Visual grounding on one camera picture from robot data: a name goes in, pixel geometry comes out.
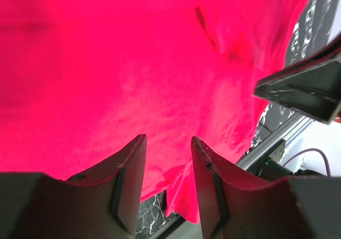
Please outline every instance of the pink cloth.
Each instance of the pink cloth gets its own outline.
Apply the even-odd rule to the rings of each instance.
[[[59,178],[148,137],[141,200],[198,222],[190,139],[236,162],[308,0],[0,0],[0,170]]]

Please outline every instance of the purple cable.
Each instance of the purple cable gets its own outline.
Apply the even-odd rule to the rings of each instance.
[[[318,148],[308,148],[306,150],[302,150],[301,152],[297,153],[296,155],[294,155],[293,157],[291,157],[288,161],[285,162],[285,164],[283,164],[283,167],[285,167],[289,162],[291,162],[293,159],[295,159],[297,156],[301,155],[301,154],[304,154],[304,153],[307,153],[307,152],[310,152],[310,151],[316,151],[318,152],[322,157],[323,157],[323,160],[324,160],[324,164],[326,166],[326,171],[327,171],[327,176],[328,177],[331,177],[331,173],[330,173],[330,166],[329,166],[329,162],[328,162],[328,159],[325,155],[325,153],[318,149]]]

